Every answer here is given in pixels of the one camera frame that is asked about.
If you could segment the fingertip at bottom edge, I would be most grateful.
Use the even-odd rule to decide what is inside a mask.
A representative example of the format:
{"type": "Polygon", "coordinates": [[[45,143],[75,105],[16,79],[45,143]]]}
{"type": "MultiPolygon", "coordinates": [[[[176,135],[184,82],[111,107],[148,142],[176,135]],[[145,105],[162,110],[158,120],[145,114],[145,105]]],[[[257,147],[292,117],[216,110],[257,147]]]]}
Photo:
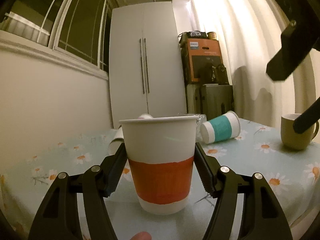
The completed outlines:
{"type": "Polygon", "coordinates": [[[152,236],[145,231],[135,234],[130,240],[152,240],[152,236]]]}

